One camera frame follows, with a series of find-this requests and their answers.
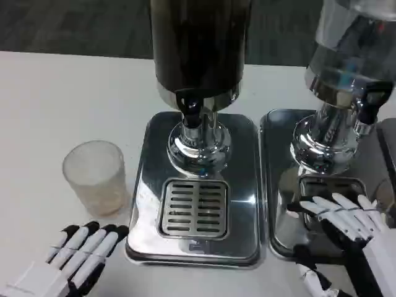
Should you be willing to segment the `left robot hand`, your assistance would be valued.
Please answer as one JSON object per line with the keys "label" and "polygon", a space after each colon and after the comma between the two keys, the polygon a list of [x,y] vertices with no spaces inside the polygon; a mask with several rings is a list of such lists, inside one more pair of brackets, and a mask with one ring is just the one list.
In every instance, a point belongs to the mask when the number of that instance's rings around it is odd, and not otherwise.
{"label": "left robot hand", "polygon": [[87,296],[96,285],[106,261],[129,234],[125,225],[100,226],[90,221],[69,225],[44,258],[32,262],[1,296]]}

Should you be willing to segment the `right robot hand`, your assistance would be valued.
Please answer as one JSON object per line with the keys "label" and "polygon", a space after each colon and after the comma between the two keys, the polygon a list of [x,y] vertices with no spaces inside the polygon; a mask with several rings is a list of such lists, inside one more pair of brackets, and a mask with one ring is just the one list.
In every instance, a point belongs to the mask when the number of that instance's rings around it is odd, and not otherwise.
{"label": "right robot hand", "polygon": [[352,202],[334,192],[330,200],[305,197],[287,209],[318,219],[342,250],[342,265],[358,296],[395,296],[395,230],[366,196]]}

